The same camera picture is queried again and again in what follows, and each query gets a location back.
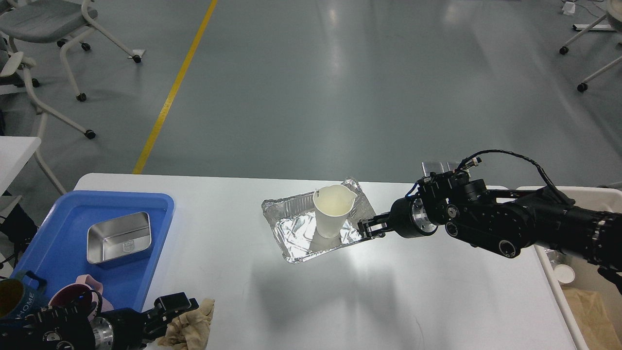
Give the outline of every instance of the caster wheel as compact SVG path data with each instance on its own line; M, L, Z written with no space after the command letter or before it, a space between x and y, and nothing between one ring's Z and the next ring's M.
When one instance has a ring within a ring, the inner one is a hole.
M89 140L92 140L95 138L96 134L95 131L89 129L86 131L86 133L84 133L84 136L86 136L86 138L88 138Z

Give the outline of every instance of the yellow floor line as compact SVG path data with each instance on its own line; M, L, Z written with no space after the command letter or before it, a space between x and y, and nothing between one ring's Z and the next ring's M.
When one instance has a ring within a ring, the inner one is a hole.
M134 166L134 171L132 172L133 174L142 173L142 169L145 167L145 164L147 163L147 159L149 158L149 155L151 154L151 150L153 149L154 144L156 143L157 137L160 134L160 130L162 129L162 125L164 124L164 121L166 120L166 116L169 114L170 106L173 104L173 101L175 100L177 91L179 91L179 86L182 84L183 78L186 75L186 72L188 71L188 67L190 66L190 63L192 62L192 57L194 56L195 51L197 50L198 43L201 41L201 38L203 37L203 32L205 32L205 28L207 27L207 24L210 21L210 17L211 17L211 14L214 12L214 8L216 8L217 2L218 0L211 0L210 8L208 8L207 12L205 13L203 22L201 22L201 26L198 28L197 34L195 35L194 40L192 40L192 45L190 46L190 49L188 50L188 54L186 55L186 58L183 60L182 67L179 69L179 73L177 73L177 77L175 78L175 82L173 83L173 86L170 88L169 96L166 98L166 102L164 102L164 106L162 106L162 110L160 111L160 115L157 117L157 120L155 121L155 125L153 129L151 129L151 134L149 135L149 138L147 139L147 142L145 143L145 147L143 147L142 149L140 157L138 157L138 161L136 162L136 165Z

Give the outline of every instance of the cloth rag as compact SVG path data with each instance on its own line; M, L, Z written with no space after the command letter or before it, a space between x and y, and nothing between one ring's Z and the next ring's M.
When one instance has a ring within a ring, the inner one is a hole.
M572 315L590 350L622 350L613 324L607 317L605 304L596 291L563 286Z
M172 346L175 350L204 350L213 315L214 300L204 299L198 309L174 318L166 335L157 339L158 345Z

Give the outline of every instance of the stainless steel container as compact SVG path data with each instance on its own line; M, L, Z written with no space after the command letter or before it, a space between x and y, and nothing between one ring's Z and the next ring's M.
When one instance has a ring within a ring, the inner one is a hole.
M86 235L86 260L103 268L151 255L149 214L137 212L92 225Z

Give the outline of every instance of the table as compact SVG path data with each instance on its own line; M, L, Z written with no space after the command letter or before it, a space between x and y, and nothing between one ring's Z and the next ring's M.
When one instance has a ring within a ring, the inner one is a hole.
M0 195L41 144L38 137L0 136Z
M441 227L287 263L261 202L335 183L87 174L76 189L173 198L145 310L179 291L215 299L209 349L575 349L533 248L510 260ZM380 213L411 184L361 187Z

